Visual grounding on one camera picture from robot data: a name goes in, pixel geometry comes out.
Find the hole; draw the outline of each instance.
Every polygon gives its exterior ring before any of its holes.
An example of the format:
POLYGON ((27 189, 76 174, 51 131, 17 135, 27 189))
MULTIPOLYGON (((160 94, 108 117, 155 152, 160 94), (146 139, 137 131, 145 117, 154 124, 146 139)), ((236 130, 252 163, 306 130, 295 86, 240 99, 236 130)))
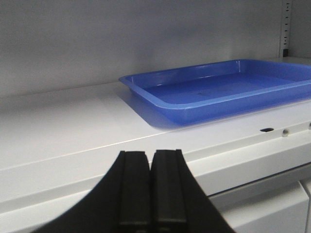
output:
POLYGON ((264 129, 261 129, 260 131, 262 132, 270 132, 270 131, 273 131, 274 129, 273 128, 264 128, 264 129))
POLYGON ((282 136, 283 137, 287 137, 289 134, 290 134, 290 132, 289 132, 288 129, 284 129, 283 132, 282 132, 282 136))

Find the blue plastic tray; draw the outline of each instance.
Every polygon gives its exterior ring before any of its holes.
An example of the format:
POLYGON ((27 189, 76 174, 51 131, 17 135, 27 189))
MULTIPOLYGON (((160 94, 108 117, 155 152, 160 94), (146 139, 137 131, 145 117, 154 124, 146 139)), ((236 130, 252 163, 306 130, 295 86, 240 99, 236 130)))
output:
POLYGON ((234 60, 129 75, 120 81, 179 124, 311 97, 311 66, 234 60))

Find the tray rim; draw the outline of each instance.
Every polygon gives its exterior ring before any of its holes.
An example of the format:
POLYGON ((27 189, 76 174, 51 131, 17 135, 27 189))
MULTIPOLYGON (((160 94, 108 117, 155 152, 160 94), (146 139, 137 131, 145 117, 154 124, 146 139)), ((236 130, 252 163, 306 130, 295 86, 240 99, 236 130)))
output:
POLYGON ((234 95, 228 95, 228 96, 213 98, 213 99, 209 99, 209 100, 201 100, 201 101, 190 102, 190 103, 168 103, 168 102, 165 102, 165 101, 161 100, 160 98, 152 95, 151 93, 144 90, 143 88, 135 85, 133 82, 130 82, 127 80, 127 78, 132 77, 132 76, 136 76, 136 75, 143 75, 143 74, 150 75, 152 73, 158 73, 158 72, 164 72, 164 71, 170 71, 170 70, 178 70, 181 68, 200 67, 200 66, 213 65, 213 64, 218 64, 218 63, 240 62, 240 61, 255 61, 255 62, 260 61, 260 62, 269 63, 269 64, 283 64, 283 65, 287 65, 287 66, 295 66, 295 67, 299 66, 299 67, 311 68, 311 66, 304 65, 304 64, 262 61, 262 60, 256 60, 256 59, 237 59, 237 60, 229 60, 229 61, 224 61, 224 62, 206 63, 206 64, 200 64, 200 65, 194 65, 194 66, 178 67, 178 68, 171 68, 171 69, 165 69, 165 70, 158 70, 158 71, 152 71, 152 72, 126 75, 126 76, 120 77, 119 81, 122 82, 123 84, 125 84, 126 86, 128 86, 137 95, 143 97, 145 100, 152 103, 156 107, 160 107, 163 109, 192 109, 192 108, 207 106, 207 105, 216 104, 216 103, 220 103, 220 102, 226 102, 226 101, 246 98, 246 97, 250 97, 250 96, 262 95, 265 93, 276 92, 279 90, 290 89, 290 88, 295 88, 295 87, 309 85, 309 84, 311 85, 311 79, 310 79, 310 80, 299 81, 299 82, 295 82, 295 83, 284 84, 284 85, 279 85, 279 86, 274 86, 274 87, 267 87, 267 88, 263 88, 263 89, 259 89, 259 90, 255 90, 255 91, 247 91, 247 92, 242 92, 242 93, 238 93, 238 94, 234 94, 234 95))

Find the white shelf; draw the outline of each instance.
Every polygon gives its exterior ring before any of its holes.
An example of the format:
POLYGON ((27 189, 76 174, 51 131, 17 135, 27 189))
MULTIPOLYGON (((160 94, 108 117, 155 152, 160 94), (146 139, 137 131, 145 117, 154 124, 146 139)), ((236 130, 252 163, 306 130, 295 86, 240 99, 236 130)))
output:
POLYGON ((182 149, 208 195, 311 162, 311 100, 186 127, 121 83, 0 101, 0 225, 13 211, 91 189, 120 150, 151 161, 156 149, 182 149), (275 130, 259 131, 267 127, 275 130))

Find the white wall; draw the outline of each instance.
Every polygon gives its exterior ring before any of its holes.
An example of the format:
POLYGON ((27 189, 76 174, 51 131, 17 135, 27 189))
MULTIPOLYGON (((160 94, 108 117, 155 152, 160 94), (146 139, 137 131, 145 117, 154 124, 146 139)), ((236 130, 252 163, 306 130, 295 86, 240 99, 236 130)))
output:
POLYGON ((311 0, 293 0, 289 55, 311 57, 311 0))
POLYGON ((278 56, 281 0, 0 3, 0 97, 278 56))

